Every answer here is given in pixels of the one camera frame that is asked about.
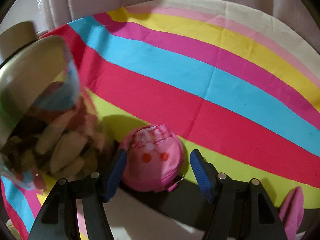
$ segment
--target pink coin purse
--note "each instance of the pink coin purse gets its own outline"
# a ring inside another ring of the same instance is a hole
[[[133,130],[121,142],[128,162],[122,181],[140,192],[173,191],[183,164],[183,146],[165,125],[147,125]]]

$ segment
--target striped tablecloth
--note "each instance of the striped tablecloth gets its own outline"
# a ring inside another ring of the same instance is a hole
[[[231,178],[259,179],[275,206],[301,186],[320,207],[320,56],[297,33],[252,8],[220,0],[160,0],[63,25],[103,125],[117,141],[165,124]],[[26,240],[46,194],[3,178]],[[79,221],[82,238],[86,232]]]

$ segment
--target silver rivet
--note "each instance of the silver rivet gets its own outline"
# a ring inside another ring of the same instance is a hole
[[[58,180],[58,184],[59,185],[64,185],[66,183],[66,180],[65,179],[59,179]]]
[[[259,184],[260,184],[260,181],[258,181],[257,179],[253,179],[253,180],[251,180],[251,183],[252,183],[253,185],[259,185]]]
[[[218,178],[219,179],[225,179],[227,177],[227,175],[223,172],[218,173]]]
[[[99,177],[99,176],[100,176],[100,173],[97,172],[97,171],[91,173],[91,178],[93,178],[93,179],[96,179],[96,178]]]

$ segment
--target transparent container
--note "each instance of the transparent container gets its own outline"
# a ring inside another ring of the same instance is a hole
[[[3,53],[12,37],[6,32],[5,41],[0,35],[0,174],[26,189],[44,189],[43,173],[86,177],[112,158],[113,140],[99,125],[69,49],[53,35]]]

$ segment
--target blue stripe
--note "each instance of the blue stripe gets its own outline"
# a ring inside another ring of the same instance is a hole
[[[105,60],[229,109],[320,156],[320,131],[252,84],[193,58],[114,36],[93,17],[69,26]]]
[[[35,221],[26,197],[22,192],[6,177],[1,177],[4,185],[5,198],[12,208],[17,212],[22,222],[30,233],[32,225]]]

